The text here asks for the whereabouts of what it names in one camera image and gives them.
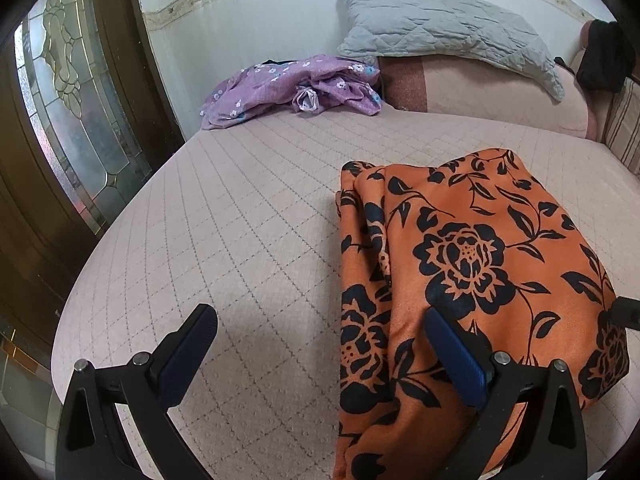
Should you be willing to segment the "orange black floral shirt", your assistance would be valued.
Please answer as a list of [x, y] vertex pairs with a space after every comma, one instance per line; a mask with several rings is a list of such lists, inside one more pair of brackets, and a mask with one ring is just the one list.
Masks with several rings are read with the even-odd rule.
[[603, 264], [513, 152], [438, 167], [349, 162], [336, 204], [336, 478], [432, 478], [471, 426], [472, 408], [425, 337], [429, 307], [520, 364], [567, 362], [582, 408], [627, 375]]

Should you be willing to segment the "striped floral back cushion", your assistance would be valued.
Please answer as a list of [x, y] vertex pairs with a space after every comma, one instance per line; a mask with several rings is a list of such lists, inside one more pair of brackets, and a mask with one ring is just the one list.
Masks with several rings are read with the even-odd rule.
[[604, 143], [636, 177], [640, 168], [640, 89], [627, 78], [612, 99], [604, 128]]

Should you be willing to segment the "black garment on sofa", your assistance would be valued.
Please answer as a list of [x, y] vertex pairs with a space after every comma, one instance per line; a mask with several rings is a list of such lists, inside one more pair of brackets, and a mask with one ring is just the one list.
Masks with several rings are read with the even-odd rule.
[[620, 24], [592, 20], [580, 30], [579, 45], [584, 50], [577, 70], [572, 70], [562, 58], [556, 65], [569, 70], [586, 91], [620, 93], [636, 66], [637, 53]]

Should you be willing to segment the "pink bolster cushion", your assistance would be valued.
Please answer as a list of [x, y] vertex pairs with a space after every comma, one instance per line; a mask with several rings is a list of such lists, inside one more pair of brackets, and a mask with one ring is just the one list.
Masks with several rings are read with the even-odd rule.
[[558, 65], [565, 96], [556, 102], [533, 79], [485, 62], [429, 55], [380, 58], [383, 99], [396, 110], [510, 122], [596, 140], [596, 114], [574, 75]]

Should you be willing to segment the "pink quilted mattress cover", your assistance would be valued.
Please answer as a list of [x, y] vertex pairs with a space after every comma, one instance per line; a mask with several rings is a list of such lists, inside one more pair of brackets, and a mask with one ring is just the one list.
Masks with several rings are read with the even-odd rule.
[[639, 182], [602, 144], [507, 122], [336, 108], [201, 131], [157, 171], [82, 269], [51, 374], [124, 364], [199, 304], [217, 337], [171, 418], [217, 479], [327, 479], [337, 435], [340, 240], [351, 160], [437, 166], [510, 148], [564, 206], [616, 292], [639, 292]]

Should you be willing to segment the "wooden stained glass door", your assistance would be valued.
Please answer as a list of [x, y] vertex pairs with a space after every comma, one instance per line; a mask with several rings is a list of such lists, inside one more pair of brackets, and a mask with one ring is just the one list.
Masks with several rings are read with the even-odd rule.
[[1, 463], [50, 479], [58, 321], [182, 134], [138, 0], [1, 0]]

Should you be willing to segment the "grey quilted pillow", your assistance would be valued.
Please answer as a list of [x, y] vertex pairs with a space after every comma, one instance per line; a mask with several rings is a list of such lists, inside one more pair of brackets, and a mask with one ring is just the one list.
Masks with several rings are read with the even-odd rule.
[[552, 100], [565, 91], [541, 36], [521, 15], [482, 0], [337, 0], [344, 58], [455, 56], [535, 81]]

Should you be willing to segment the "purple floral garment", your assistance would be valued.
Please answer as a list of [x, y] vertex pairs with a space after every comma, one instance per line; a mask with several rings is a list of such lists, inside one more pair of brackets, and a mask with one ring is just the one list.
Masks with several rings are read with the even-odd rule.
[[216, 85], [200, 109], [201, 128], [225, 129], [278, 106], [305, 115], [347, 106], [373, 116], [382, 110], [379, 76], [373, 65], [325, 54], [253, 65]]

